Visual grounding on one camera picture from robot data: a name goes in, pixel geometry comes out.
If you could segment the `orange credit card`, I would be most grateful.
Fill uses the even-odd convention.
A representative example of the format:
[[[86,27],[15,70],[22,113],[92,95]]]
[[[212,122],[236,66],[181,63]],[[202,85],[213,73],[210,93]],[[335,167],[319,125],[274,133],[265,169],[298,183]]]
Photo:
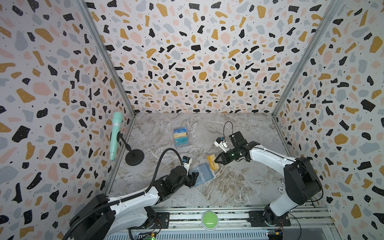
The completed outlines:
[[[219,165],[215,162],[215,159],[215,155],[208,156],[209,166],[212,171],[216,171],[220,168]]]

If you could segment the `blue leather card holder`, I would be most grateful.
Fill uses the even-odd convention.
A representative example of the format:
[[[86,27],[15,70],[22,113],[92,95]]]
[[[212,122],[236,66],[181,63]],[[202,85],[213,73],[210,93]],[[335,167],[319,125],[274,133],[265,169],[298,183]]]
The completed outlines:
[[[210,169],[209,164],[205,163],[202,165],[199,165],[198,167],[195,167],[193,169],[190,169],[191,173],[199,173],[198,178],[196,180],[194,187],[197,187],[201,184],[204,184],[205,182],[208,182],[210,180],[213,180],[215,178],[212,170]]]

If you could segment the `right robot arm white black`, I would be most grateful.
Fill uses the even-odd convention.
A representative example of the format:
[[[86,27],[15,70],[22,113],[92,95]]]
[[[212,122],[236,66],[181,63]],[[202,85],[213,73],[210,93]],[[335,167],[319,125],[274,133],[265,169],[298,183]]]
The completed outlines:
[[[305,157],[295,159],[280,155],[254,141],[221,152],[215,163],[227,165],[241,159],[261,163],[284,177],[285,192],[268,204],[262,215],[262,222],[269,226],[281,222],[289,211],[304,205],[323,191],[310,160]]]

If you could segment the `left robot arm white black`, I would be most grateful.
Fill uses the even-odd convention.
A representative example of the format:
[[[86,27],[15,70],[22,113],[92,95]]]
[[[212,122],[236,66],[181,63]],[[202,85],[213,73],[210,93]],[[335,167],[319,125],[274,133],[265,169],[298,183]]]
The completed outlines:
[[[155,180],[148,189],[120,197],[95,196],[71,220],[64,239],[102,240],[129,228],[149,228],[156,212],[153,207],[168,200],[183,186],[193,187],[199,173],[177,166],[170,174]]]

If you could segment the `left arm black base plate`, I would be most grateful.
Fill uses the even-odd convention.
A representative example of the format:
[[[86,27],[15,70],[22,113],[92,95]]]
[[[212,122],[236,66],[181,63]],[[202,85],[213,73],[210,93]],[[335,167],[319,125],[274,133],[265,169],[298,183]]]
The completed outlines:
[[[155,212],[154,214],[145,213],[145,222],[138,227],[131,227],[131,230],[155,230],[155,229],[168,229],[170,212]]]

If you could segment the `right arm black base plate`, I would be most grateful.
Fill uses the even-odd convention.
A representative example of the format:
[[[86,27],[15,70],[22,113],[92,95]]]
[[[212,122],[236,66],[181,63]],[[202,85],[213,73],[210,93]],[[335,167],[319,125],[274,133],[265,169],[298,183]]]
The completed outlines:
[[[280,217],[268,211],[249,211],[248,222],[252,227],[290,227],[288,214]]]

